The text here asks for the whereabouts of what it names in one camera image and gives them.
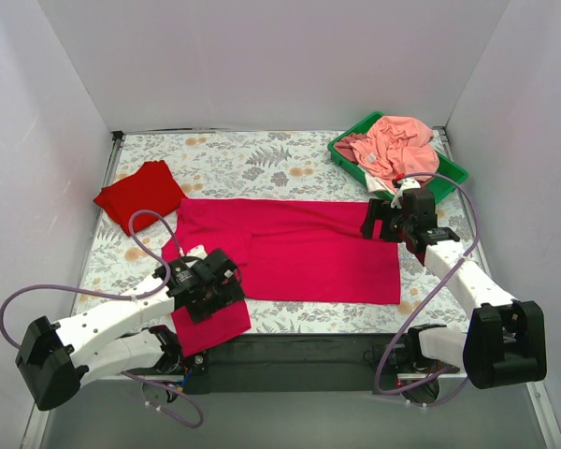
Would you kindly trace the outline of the magenta t shirt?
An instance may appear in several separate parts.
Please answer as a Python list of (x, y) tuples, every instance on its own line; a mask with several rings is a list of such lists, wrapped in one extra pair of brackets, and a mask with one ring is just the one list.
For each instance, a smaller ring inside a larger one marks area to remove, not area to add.
[(366, 215), (365, 202), (185, 198), (162, 256), (221, 249), (249, 299), (397, 304), (398, 247), (364, 239)]

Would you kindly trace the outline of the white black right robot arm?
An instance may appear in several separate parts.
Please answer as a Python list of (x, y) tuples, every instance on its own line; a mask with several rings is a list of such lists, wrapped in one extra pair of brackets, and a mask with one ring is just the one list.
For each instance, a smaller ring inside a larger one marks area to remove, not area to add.
[(438, 224), (435, 198), (427, 188), (403, 186), (391, 201), (372, 199), (360, 231), (381, 229), (385, 241), (407, 250), (439, 279), (469, 319), (457, 332), (442, 325), (410, 326), (396, 333), (403, 348), (385, 349), (381, 362), (403, 360), (415, 371), (439, 362), (467, 374), (479, 389), (543, 380), (547, 374), (544, 313), (534, 301), (503, 290), (471, 259), (460, 238)]

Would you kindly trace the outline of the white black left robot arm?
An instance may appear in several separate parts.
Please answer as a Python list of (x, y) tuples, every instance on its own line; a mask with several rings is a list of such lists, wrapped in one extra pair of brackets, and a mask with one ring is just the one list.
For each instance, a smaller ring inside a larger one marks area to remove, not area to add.
[(203, 247), (163, 263), (122, 298), (57, 322), (42, 316), (27, 328), (15, 363), (41, 411), (55, 409), (96, 380), (133, 369), (196, 371), (200, 350), (179, 331), (150, 326), (176, 311), (203, 325), (244, 298), (236, 263)]

